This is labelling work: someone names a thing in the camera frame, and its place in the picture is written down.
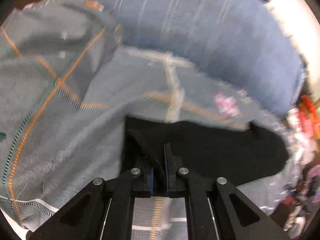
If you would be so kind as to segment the grey patterned bed sheet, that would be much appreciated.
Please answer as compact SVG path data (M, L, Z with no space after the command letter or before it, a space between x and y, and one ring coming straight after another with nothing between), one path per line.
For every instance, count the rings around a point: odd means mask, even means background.
M121 27L90 0L15 10L1 26L1 209L35 231L92 179L116 178L125 117L275 135L267 152L229 157L222 175L272 214L297 183L298 146L244 92L171 53L120 44Z

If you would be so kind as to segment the blue plaid pillow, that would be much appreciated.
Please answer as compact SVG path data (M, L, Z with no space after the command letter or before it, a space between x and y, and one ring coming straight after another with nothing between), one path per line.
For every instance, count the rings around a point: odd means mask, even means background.
M266 0L94 0L124 28L128 46L169 51L244 89L284 116L304 83L304 64Z

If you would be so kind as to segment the colourful clutter pile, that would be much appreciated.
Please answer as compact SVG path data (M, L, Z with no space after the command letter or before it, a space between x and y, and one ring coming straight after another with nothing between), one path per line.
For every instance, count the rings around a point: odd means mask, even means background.
M298 141L300 175L281 202L288 211L283 229L290 239L319 239L319 101L301 94L287 122Z

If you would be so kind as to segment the black pants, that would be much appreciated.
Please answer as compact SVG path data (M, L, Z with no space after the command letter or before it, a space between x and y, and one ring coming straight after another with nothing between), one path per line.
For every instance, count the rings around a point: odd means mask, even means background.
M249 122L244 131L234 131L189 121L165 124L128 116L121 171L146 159L163 173L165 144L184 167L210 179L225 177L235 186L273 176L289 159L281 137L255 122Z

